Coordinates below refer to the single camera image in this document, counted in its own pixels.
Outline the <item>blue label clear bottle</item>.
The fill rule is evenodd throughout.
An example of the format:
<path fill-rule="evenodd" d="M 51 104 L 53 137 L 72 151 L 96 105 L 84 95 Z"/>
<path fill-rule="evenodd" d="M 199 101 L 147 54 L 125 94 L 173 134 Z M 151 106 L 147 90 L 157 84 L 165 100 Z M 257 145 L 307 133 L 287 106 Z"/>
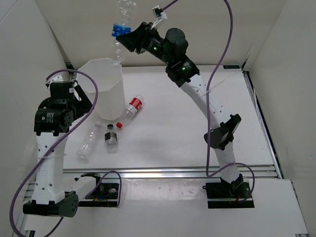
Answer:
<path fill-rule="evenodd" d="M 111 61 L 115 66 L 124 60 L 127 51 L 127 49 L 116 40 L 116 37 L 131 32 L 135 8 L 136 2 L 134 0 L 118 0 L 116 17 L 112 28 L 113 46 Z"/>

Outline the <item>clear white cap bottle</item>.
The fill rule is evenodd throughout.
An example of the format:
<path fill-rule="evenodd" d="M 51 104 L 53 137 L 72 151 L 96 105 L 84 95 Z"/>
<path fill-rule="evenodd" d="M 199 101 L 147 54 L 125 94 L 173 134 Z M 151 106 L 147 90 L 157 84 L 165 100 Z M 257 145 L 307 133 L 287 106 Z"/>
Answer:
<path fill-rule="evenodd" d="M 77 160 L 80 163 L 88 163 L 92 156 L 100 137 L 102 123 L 97 121 L 86 133 L 78 150 L 76 151 Z"/>

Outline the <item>small black label bottle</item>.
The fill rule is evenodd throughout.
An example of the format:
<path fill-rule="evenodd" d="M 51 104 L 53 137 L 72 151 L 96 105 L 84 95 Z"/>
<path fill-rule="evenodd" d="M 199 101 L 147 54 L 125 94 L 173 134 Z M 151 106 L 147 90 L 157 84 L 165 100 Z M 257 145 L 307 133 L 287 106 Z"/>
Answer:
<path fill-rule="evenodd" d="M 112 124 L 107 125 L 107 132 L 104 135 L 104 139 L 107 152 L 110 154 L 116 153 L 118 151 L 119 143 Z"/>

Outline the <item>red label plastic bottle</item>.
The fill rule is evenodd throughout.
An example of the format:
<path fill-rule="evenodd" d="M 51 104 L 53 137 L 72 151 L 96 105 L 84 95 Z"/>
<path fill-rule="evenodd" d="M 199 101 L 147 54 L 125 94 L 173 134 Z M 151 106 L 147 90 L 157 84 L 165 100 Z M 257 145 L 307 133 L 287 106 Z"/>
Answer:
<path fill-rule="evenodd" d="M 135 95 L 131 101 L 125 106 L 122 115 L 119 117 L 116 127 L 123 129 L 128 126 L 134 119 L 135 115 L 144 104 L 144 97 L 140 94 Z"/>

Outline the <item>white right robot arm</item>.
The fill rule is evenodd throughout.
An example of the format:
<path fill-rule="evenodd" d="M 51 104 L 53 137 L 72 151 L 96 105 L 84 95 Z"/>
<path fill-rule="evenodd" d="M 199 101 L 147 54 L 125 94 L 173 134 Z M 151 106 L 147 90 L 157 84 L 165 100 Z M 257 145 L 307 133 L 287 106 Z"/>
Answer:
<path fill-rule="evenodd" d="M 236 165 L 233 151 L 234 132 L 241 122 L 239 114 L 232 115 L 207 91 L 198 67 L 186 55 L 188 42 L 182 30 L 171 28 L 162 38 L 150 23 L 141 23 L 134 31 L 116 37 L 130 52 L 148 52 L 164 62 L 168 77 L 194 101 L 210 122 L 204 135 L 208 147 L 216 154 L 221 168 L 222 193 L 234 197 L 243 177 Z"/>

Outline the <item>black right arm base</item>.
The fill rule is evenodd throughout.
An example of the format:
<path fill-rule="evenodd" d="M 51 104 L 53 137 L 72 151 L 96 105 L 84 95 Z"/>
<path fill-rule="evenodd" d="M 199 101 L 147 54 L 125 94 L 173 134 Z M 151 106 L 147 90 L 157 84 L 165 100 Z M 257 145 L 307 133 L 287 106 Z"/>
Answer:
<path fill-rule="evenodd" d="M 206 183 L 202 188 L 206 191 L 208 209 L 255 207 L 248 180 L 244 181 L 234 193 L 226 189 L 221 182 Z"/>

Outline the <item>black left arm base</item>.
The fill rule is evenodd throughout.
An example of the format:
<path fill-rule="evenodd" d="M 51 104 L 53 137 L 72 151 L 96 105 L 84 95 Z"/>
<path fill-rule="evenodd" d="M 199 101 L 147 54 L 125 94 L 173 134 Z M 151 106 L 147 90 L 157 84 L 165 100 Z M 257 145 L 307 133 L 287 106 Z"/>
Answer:
<path fill-rule="evenodd" d="M 117 174 L 119 183 L 105 183 L 106 176 Z M 79 207 L 118 207 L 121 197 L 122 179 L 116 171 L 109 171 L 101 177 L 98 173 L 84 173 L 80 177 L 95 179 L 96 188 L 93 192 L 79 201 Z"/>

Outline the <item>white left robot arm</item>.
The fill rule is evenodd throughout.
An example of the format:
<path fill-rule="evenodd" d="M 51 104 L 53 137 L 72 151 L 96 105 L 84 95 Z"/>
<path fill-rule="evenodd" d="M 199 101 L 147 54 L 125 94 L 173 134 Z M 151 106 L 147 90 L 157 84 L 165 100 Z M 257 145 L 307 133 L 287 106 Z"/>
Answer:
<path fill-rule="evenodd" d="M 72 123 L 88 116 L 93 105 L 77 81 L 57 81 L 49 86 L 35 114 L 34 132 L 38 146 L 36 183 L 23 213 L 40 216 L 74 217 L 79 192 L 65 190 L 63 164 L 65 146 Z"/>

